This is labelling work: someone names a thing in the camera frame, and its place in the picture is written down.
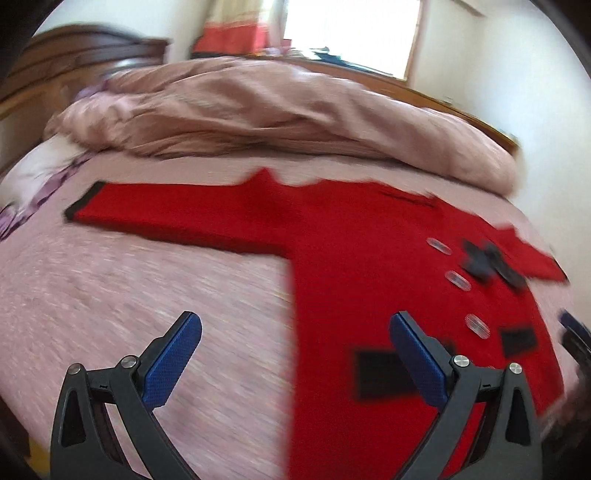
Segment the dark wooden headboard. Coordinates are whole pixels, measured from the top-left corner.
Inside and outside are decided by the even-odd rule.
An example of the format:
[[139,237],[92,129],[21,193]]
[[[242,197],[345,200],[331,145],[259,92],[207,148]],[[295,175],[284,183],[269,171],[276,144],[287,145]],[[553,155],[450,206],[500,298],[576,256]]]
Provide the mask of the dark wooden headboard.
[[163,64],[169,45],[166,38],[104,24],[70,24],[36,35],[1,84],[1,120],[44,122],[103,73]]

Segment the clothes pile on windowsill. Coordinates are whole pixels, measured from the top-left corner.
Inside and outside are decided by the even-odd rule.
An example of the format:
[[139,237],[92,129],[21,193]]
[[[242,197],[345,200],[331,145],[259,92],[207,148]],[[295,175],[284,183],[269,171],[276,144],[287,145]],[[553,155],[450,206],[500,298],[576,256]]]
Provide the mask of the clothes pile on windowsill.
[[311,53],[314,54],[318,61],[334,65],[346,65],[346,61],[342,60],[341,56],[332,54],[328,47],[311,48]]

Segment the pink quilted duvet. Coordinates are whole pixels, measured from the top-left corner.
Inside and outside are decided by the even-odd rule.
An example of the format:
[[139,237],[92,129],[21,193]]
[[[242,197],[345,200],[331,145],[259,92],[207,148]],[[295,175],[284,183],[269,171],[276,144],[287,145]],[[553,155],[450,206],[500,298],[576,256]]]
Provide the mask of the pink quilted duvet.
[[53,115],[47,135],[176,158],[252,147],[393,159],[507,196],[514,158],[465,120],[276,60],[218,57],[130,69]]

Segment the bright window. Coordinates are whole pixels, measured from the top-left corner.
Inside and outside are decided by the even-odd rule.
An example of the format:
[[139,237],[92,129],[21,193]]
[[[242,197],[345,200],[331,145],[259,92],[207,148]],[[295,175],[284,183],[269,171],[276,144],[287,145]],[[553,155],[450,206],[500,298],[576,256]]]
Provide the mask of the bright window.
[[346,65],[407,78],[423,3],[410,0],[287,3],[284,38],[290,54],[317,60],[311,48],[328,47]]

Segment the cream and red curtain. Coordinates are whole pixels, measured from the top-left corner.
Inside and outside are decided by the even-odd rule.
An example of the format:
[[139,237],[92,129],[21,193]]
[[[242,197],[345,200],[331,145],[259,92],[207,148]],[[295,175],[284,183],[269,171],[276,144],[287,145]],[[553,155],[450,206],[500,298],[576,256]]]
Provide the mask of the cream and red curtain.
[[264,0],[211,1],[191,57],[245,56],[270,47],[276,4]]

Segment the white floral pillow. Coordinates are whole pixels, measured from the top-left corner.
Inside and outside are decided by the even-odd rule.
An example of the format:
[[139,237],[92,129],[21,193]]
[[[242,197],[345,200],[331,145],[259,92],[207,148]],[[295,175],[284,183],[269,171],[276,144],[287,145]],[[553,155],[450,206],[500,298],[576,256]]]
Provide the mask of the white floral pillow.
[[24,224],[92,154],[67,136],[33,148],[1,180],[1,239]]

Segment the red knit cardigan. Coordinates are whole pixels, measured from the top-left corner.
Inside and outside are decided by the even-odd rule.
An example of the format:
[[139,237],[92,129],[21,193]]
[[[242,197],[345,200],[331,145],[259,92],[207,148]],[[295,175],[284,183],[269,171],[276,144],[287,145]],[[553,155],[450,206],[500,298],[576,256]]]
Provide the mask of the red knit cardigan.
[[495,246],[518,274],[562,282],[556,261],[434,196],[377,182],[280,184],[269,170],[228,186],[98,182],[66,209],[97,227],[290,261],[297,373],[291,479],[390,479],[435,418],[413,394],[353,396],[353,352],[387,348],[394,313],[477,365],[524,369],[538,413],[563,394],[551,338],[533,294],[502,277],[471,280],[466,247]]

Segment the wooden bed side rail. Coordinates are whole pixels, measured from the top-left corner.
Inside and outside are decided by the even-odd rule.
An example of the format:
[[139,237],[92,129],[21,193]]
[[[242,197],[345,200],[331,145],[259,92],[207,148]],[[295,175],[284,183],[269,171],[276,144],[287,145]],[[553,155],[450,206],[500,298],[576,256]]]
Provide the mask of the wooden bed side rail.
[[335,78],[354,81],[376,93],[388,96],[394,100],[411,104],[416,107],[429,108],[457,116],[487,135],[510,155],[515,156],[518,153],[518,143],[508,135],[501,133],[499,130],[471,114],[465,113],[453,106],[448,105],[447,103],[444,103],[443,101],[437,100],[433,97],[407,87],[399,80],[381,74],[360,71],[344,66],[332,65],[321,61],[287,57],[279,57],[279,60],[303,67],[304,69],[310,70],[311,72],[322,73]]

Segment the pink floral bed sheet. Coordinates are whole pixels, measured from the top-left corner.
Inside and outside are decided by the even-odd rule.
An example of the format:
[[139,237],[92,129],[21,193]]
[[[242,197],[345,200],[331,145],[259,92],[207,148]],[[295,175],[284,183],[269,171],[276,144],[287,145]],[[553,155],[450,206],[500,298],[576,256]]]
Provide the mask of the pink floral bed sheet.
[[[141,352],[183,311],[204,336],[168,402],[155,414],[173,445],[204,479],[291,479],[297,335],[290,261],[270,254],[152,240],[67,219],[66,209],[98,182],[228,186],[269,170],[283,185],[322,180],[377,182],[434,196],[517,236],[551,257],[525,216],[507,200],[391,162],[246,152],[219,158],[156,160],[121,152],[88,160],[1,245],[1,395],[43,448],[67,367],[108,368]],[[495,246],[466,247],[471,280],[494,275],[531,291],[563,377],[544,413],[557,420],[580,381],[560,345],[558,315],[572,289],[518,274]]]

